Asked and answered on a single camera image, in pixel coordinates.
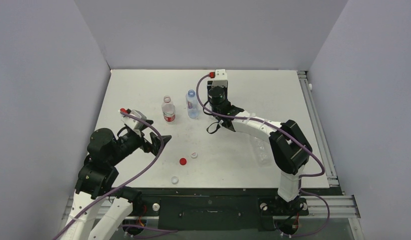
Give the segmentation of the red bottle cap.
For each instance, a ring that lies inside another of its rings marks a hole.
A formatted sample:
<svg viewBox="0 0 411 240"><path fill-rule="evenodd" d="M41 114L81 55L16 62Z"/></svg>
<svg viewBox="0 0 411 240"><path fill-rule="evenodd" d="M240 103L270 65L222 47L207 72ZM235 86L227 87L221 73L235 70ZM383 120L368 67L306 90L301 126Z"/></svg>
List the red bottle cap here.
<svg viewBox="0 0 411 240"><path fill-rule="evenodd" d="M184 166L184 165L187 164L187 159L186 159L186 158L181 158L181 159L179 160L179 163L180 163L180 165Z"/></svg>

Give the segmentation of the blue white bottle cap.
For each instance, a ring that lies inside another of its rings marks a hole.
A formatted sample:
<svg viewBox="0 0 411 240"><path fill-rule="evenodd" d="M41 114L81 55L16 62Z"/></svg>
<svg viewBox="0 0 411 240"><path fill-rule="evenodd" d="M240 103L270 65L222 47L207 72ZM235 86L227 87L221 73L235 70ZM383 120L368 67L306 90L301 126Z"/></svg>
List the blue white bottle cap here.
<svg viewBox="0 0 411 240"><path fill-rule="evenodd" d="M177 176L173 176L173 177L171 178L171 183L172 183L173 185L178 184L178 183L179 183L179 178L178 178Z"/></svg>

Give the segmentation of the red label clear bottle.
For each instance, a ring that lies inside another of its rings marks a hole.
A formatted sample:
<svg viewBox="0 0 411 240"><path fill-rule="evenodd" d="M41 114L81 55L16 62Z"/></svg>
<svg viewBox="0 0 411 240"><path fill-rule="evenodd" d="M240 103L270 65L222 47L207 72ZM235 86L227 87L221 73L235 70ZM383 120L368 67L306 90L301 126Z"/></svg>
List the red label clear bottle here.
<svg viewBox="0 0 411 240"><path fill-rule="evenodd" d="M163 103L161 105L162 115L166 122L171 123L176 118L176 107L170 96L165 95L163 97Z"/></svg>

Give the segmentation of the clear bottle white cap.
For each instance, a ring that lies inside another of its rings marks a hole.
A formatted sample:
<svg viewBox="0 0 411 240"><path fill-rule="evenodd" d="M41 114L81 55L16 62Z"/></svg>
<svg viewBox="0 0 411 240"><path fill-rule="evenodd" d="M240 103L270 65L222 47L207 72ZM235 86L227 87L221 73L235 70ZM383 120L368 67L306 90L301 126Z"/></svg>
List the clear bottle white cap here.
<svg viewBox="0 0 411 240"><path fill-rule="evenodd" d="M191 119L195 119L199 115L197 94L193 89L190 89L186 94L187 114Z"/></svg>

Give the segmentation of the clear unlabelled bottle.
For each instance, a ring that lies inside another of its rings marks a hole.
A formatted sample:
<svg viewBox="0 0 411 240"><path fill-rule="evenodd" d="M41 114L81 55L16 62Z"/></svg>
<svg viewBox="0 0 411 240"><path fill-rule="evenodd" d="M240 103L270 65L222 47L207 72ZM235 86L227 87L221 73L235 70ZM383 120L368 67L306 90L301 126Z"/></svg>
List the clear unlabelled bottle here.
<svg viewBox="0 0 411 240"><path fill-rule="evenodd" d="M270 145L254 136L249 137L249 142L258 166L262 168L270 167L274 161Z"/></svg>

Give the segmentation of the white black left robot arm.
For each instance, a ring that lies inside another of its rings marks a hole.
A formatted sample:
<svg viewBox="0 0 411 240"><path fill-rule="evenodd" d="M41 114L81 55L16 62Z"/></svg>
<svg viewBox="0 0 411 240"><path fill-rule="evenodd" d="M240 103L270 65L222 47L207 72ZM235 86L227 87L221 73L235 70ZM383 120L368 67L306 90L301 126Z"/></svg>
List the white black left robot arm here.
<svg viewBox="0 0 411 240"><path fill-rule="evenodd" d="M124 184L113 187L119 172L117 164L141 149L158 157L171 135L150 133L145 139L145 126L130 129L116 137L109 128L95 130L87 146L88 155L78 173L73 202L66 225L57 240L108 240L124 220L143 208L142 193Z"/></svg>

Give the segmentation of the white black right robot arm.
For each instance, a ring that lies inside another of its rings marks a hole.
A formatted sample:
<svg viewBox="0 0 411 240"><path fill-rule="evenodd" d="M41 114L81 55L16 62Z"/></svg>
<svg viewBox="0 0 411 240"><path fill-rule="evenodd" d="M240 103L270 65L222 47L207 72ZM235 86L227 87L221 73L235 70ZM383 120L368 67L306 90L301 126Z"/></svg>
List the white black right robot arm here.
<svg viewBox="0 0 411 240"><path fill-rule="evenodd" d="M270 145L273 159L281 170L276 209L283 214L293 210L300 194L300 175L309 161L306 150L313 151L298 124L293 120L265 120L232 105L227 99L226 87L208 86L207 100L223 128L248 134Z"/></svg>

